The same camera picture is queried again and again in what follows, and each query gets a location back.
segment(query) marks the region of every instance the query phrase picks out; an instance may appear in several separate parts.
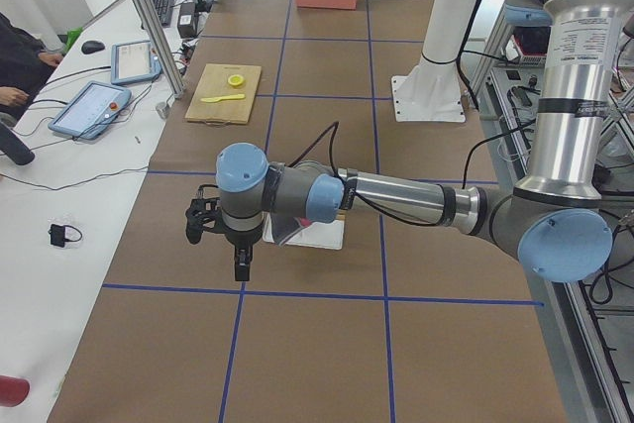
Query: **white desk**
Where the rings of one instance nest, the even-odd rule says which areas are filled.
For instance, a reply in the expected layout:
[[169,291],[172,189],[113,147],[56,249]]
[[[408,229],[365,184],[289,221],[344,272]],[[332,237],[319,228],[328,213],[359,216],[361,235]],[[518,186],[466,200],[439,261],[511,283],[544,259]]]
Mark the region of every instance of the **white desk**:
[[[174,9],[173,26],[177,11]],[[176,50],[180,45],[176,28],[167,28],[165,33]],[[83,32],[52,79],[108,65],[112,45],[147,37],[132,1],[124,0]],[[80,46],[86,40],[101,41],[106,50],[84,55]],[[88,80],[107,82],[109,78],[109,70],[73,76],[45,87],[38,99],[69,100]],[[147,86],[132,85],[133,98]],[[57,187],[100,173],[146,166],[164,125],[155,105],[170,95],[162,76],[129,121],[110,126],[96,141],[66,141],[35,150],[35,160],[25,166],[0,157],[0,170],[21,180]],[[43,118],[59,111],[40,108],[55,106],[58,104],[33,105],[15,130],[30,133]],[[21,139],[31,148],[61,139],[48,129],[47,122]],[[0,177],[0,374],[23,377],[31,384],[24,403],[0,407],[3,423],[47,420],[144,176],[143,172],[124,173],[56,192]],[[64,249],[54,248],[48,234],[52,222],[76,226],[83,240]]]

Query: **red can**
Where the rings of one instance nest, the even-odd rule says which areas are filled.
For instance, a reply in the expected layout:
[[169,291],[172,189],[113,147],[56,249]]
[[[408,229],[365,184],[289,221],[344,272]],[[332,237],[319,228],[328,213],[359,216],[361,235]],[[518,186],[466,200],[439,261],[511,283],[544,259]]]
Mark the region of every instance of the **red can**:
[[17,406],[29,394],[29,383],[23,378],[0,375],[0,406]]

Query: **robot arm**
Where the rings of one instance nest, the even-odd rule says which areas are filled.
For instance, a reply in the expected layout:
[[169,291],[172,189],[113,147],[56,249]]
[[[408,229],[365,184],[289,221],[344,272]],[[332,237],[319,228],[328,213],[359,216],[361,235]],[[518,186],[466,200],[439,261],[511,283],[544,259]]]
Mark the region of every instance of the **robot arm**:
[[224,234],[236,248],[236,279],[248,280],[264,212],[328,223],[340,209],[369,206],[418,225],[454,226],[553,281],[583,279],[599,269],[612,241],[595,211],[600,194],[592,171],[617,40],[634,0],[507,2],[515,12],[527,9],[527,16],[543,5],[553,25],[528,173],[512,195],[329,170],[315,162],[287,167],[269,163],[255,146],[236,144],[218,157],[220,196],[205,199],[199,190],[192,200],[190,242],[205,230]]

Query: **person's hand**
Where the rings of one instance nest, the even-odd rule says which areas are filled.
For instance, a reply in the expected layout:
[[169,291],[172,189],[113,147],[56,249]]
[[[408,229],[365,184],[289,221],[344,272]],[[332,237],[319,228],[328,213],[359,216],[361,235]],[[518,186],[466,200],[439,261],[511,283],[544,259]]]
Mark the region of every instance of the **person's hand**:
[[48,66],[52,66],[53,68],[57,68],[57,66],[63,60],[63,56],[61,55],[61,53],[41,52],[40,54],[38,54],[38,57],[40,58],[41,62],[46,63]]
[[12,108],[18,106],[24,106],[27,104],[29,95],[18,88],[12,88],[10,86],[0,87],[0,104],[4,106],[10,106]]

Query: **blue joint cap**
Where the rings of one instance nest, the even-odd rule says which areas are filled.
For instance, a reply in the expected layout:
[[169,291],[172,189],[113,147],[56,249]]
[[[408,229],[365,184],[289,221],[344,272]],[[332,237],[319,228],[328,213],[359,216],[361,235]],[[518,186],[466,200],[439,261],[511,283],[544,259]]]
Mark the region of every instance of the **blue joint cap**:
[[306,218],[312,222],[331,223],[344,196],[341,180],[322,173],[313,182],[306,200]]
[[507,24],[517,27],[549,27],[553,23],[545,10],[508,4],[504,4],[504,19]]
[[216,159],[216,183],[225,192],[244,192],[266,177],[268,161],[257,146],[235,143],[225,148]]
[[596,212],[567,209],[529,228],[517,249],[525,269],[554,282],[574,282],[597,271],[612,250],[612,231]]

